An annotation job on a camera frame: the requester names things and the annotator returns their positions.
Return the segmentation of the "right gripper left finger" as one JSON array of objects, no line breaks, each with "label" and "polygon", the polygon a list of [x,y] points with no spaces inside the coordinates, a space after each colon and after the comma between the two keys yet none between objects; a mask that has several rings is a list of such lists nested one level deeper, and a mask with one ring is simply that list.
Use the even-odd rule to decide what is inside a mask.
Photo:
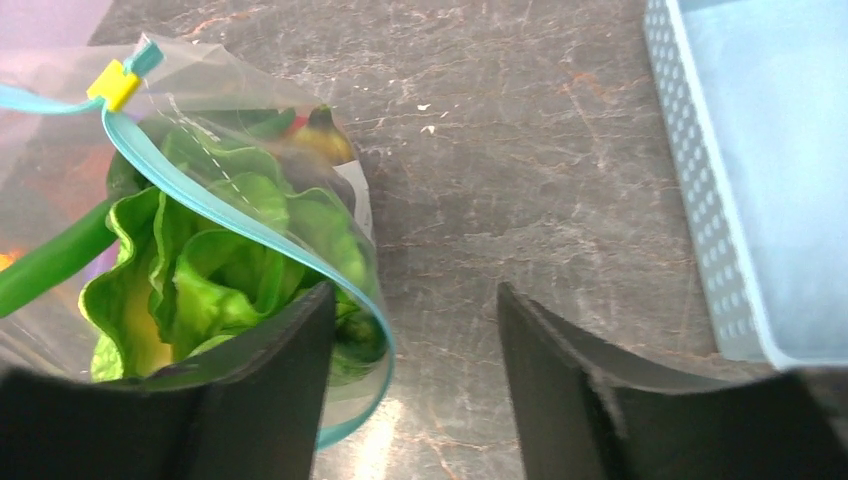
[{"label": "right gripper left finger", "polygon": [[5,479],[306,479],[335,328],[323,282],[279,315],[143,379],[1,369]]}]

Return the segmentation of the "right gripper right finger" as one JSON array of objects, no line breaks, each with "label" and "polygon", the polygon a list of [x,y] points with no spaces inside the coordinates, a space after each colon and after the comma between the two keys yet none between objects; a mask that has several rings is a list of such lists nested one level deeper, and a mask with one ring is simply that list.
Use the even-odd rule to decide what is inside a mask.
[{"label": "right gripper right finger", "polygon": [[746,382],[626,351],[502,283],[497,320],[530,479],[843,479],[847,371]]}]

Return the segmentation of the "green toy cabbage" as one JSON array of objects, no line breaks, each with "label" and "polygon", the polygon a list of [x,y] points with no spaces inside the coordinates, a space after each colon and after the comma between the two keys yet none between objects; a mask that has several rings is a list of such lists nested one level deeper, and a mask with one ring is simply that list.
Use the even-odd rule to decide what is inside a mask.
[{"label": "green toy cabbage", "polygon": [[318,262],[340,276],[331,385],[374,371],[388,338],[373,309],[374,249],[354,220],[348,185],[334,173],[319,177],[309,151],[279,156],[194,127],[169,130],[159,149],[218,202],[307,256],[295,259],[192,211],[115,157],[117,196],[103,223],[117,256],[78,300],[99,332],[92,379],[148,376],[254,328],[326,279]]}]

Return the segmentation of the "clear zip top bag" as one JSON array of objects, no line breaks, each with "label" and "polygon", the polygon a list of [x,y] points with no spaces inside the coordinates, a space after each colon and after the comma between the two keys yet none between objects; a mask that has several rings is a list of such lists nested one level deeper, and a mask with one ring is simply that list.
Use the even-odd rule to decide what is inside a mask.
[{"label": "clear zip top bag", "polygon": [[[112,113],[87,88],[112,61],[142,83],[121,112]],[[192,211],[221,222],[295,259],[304,249],[275,238],[264,224],[218,202],[166,159],[159,142],[173,128],[200,129],[286,155],[281,137],[295,117],[325,104],[295,83],[238,59],[215,44],[146,35],[135,45],[5,50],[1,54],[1,271],[60,234],[104,200],[115,157]],[[355,160],[335,167],[353,187],[354,220],[374,249],[369,186]],[[109,268],[115,242],[84,269],[14,313],[1,317],[1,359],[68,380],[91,383],[98,329],[82,315],[83,287]],[[373,309],[388,349],[366,378],[330,383],[317,437],[319,448],[357,430],[384,398],[395,343],[381,287]]]}]

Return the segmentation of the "purple toy eggplant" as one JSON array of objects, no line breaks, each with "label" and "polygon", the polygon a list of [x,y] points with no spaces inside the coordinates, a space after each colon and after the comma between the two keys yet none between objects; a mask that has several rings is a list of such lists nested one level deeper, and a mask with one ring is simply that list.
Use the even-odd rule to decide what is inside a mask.
[{"label": "purple toy eggplant", "polygon": [[353,214],[356,198],[353,187],[335,170],[355,160],[354,148],[337,127],[332,109],[321,104],[307,117],[295,117],[281,137],[286,150],[296,151],[299,158],[289,168],[304,187],[321,186],[332,191]]}]

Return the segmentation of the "thin green toy pepper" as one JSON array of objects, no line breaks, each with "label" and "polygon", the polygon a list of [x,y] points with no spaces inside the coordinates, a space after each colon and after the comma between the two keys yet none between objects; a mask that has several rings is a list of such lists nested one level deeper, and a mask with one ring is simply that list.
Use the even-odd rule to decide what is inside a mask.
[{"label": "thin green toy pepper", "polygon": [[1,271],[1,317],[68,280],[107,250],[116,234],[106,219],[114,201],[104,200],[74,224]]}]

